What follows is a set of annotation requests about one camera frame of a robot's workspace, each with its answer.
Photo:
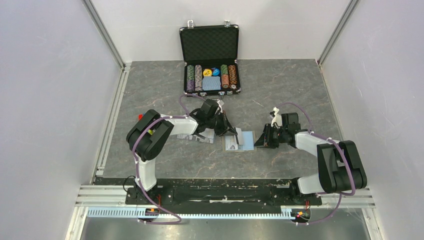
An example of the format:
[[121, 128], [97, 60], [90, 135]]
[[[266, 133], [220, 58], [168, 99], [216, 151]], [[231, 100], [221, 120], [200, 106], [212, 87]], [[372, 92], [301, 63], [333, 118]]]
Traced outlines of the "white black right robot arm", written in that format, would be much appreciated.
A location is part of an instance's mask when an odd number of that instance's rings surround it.
[[337, 141], [303, 129], [296, 112], [271, 113], [273, 120], [264, 126], [256, 147], [278, 148], [280, 144], [307, 152], [317, 159], [317, 173], [292, 179], [289, 199], [302, 204], [311, 194], [354, 195], [368, 184], [356, 144]]

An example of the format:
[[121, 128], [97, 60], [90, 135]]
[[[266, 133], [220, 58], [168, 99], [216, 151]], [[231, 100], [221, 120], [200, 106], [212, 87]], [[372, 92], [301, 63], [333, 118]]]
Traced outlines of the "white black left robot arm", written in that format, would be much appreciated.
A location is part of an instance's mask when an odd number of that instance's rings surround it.
[[206, 130], [216, 136], [237, 136], [222, 105], [206, 99], [202, 106], [185, 115], [164, 115], [154, 109], [148, 110], [128, 132], [126, 141], [134, 157], [135, 183], [140, 188], [138, 197], [145, 204], [157, 198], [156, 157], [170, 136], [192, 135], [201, 137]]

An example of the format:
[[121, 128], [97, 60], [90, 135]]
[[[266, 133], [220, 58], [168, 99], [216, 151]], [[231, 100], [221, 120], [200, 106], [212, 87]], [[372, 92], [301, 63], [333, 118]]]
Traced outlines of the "clear plastic card sleeve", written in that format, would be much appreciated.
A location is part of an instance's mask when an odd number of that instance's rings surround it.
[[178, 134], [176, 138], [180, 139], [180, 140], [195, 141], [195, 142], [206, 143], [206, 144], [213, 144], [214, 141], [215, 141], [215, 137], [214, 137], [214, 139], [208, 139], [208, 138], [204, 138], [200, 134], [198, 134], [198, 135], [196, 135], [196, 134]]

